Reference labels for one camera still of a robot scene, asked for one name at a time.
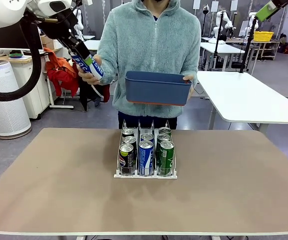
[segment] yellow bin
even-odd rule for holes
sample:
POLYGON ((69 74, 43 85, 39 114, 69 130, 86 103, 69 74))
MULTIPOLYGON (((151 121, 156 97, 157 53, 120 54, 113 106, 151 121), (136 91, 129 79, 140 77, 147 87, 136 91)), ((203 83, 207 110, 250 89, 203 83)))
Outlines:
POLYGON ((254 33, 255 42, 270 42, 274 35, 272 31, 256 31, 254 33))

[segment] person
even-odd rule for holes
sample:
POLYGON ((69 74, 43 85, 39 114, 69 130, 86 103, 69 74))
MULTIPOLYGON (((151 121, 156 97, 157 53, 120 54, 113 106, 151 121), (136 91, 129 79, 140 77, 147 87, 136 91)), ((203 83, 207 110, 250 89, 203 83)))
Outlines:
POLYGON ((119 128, 177 127, 183 107, 131 103, 126 99, 125 75, 128 71, 184 75, 191 80, 190 94, 197 84, 201 42, 198 19, 180 7, 180 0, 132 0, 114 8, 105 24, 97 55, 104 76, 97 80, 79 69, 79 75, 91 85, 111 83, 118 75, 113 106, 118 110, 119 128))

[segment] soda can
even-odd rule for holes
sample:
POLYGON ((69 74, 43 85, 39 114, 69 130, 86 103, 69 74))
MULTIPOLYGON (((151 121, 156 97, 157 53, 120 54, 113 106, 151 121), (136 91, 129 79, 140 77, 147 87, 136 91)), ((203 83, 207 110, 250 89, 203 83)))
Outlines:
POLYGON ((171 138, 169 135, 161 133, 158 134, 157 136, 157 144, 156 144, 156 161, 157 161, 157 166, 160 167, 160 143, 163 141, 170 141, 171 138))
POLYGON ((151 141, 139 143, 139 174, 151 175, 153 172, 154 144, 151 141))
POLYGON ((166 176, 173 166, 175 145, 172 141, 160 143, 160 175, 166 176))
POLYGON ((85 73, 93 74, 97 80, 100 80, 104 76, 103 69, 97 64, 91 54, 86 59, 82 59, 78 55, 71 55, 71 57, 85 73))
POLYGON ((167 134, 169 136, 172 135, 172 131, 169 127, 161 127, 159 130, 158 130, 158 133, 159 134, 167 134))
POLYGON ((123 139, 125 138, 125 137, 128 137, 128 136, 135 136, 135 132, 134 132, 134 130, 133 129, 128 129, 128 128, 126 128, 126 129, 124 129, 123 131, 122 131, 122 137, 123 137, 123 139))
POLYGON ((151 141, 152 143, 154 143, 154 135, 152 135, 150 133, 142 134, 140 136, 140 140, 141 141, 151 141))
POLYGON ((124 143, 119 147, 119 166, 122 174, 133 173, 134 147, 124 143))
POLYGON ((134 147, 134 155, 133 155, 133 159, 134 159, 134 165, 136 163, 136 156, 137 156, 137 142, 136 142, 136 137, 134 136, 127 136, 124 138, 123 142, 125 144, 131 144, 134 147))

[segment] person's right hand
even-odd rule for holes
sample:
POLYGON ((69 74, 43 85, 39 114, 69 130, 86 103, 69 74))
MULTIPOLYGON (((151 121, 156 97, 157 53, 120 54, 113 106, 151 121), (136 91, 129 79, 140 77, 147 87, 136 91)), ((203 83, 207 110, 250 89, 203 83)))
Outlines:
MULTIPOLYGON (((98 65, 102 65, 102 58, 99 55, 94 55, 94 60, 98 65)), ((83 81, 87 82, 89 85, 98 85, 99 80, 94 77, 91 73, 85 73, 83 69, 77 65, 78 75, 83 78, 83 81)))

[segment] can rack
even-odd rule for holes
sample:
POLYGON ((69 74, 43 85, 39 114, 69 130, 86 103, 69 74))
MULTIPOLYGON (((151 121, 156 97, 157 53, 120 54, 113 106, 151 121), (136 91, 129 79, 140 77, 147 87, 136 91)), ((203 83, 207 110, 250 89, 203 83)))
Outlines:
MULTIPOLYGON (((122 131, 124 129, 127 129, 126 123, 124 122, 122 131)), ((119 140, 119 146, 117 150, 117 168, 116 168, 116 174, 114 175, 114 178, 129 178, 129 179, 177 179, 177 171, 176 171, 176 154, 174 151, 174 158, 173 158, 173 165, 170 169, 170 173, 168 175, 160 175, 160 169, 157 166, 156 162, 156 143, 157 143, 157 135, 158 135, 158 128, 154 128, 154 122, 152 123, 151 128, 141 128, 140 123, 138 123, 138 128, 130 128, 134 130, 134 135, 137 139, 136 145, 137 145, 137 154, 136 158, 133 164, 133 170, 130 171, 132 172, 131 174, 122 174, 122 167, 119 165, 119 146, 123 143, 123 136, 122 134, 120 135, 120 140, 119 140), (153 166, 151 170, 151 175, 140 175, 139 170, 138 170, 138 156, 139 156, 139 142, 140 142, 140 136, 142 134, 152 134, 154 136, 154 161, 153 161, 153 166)))

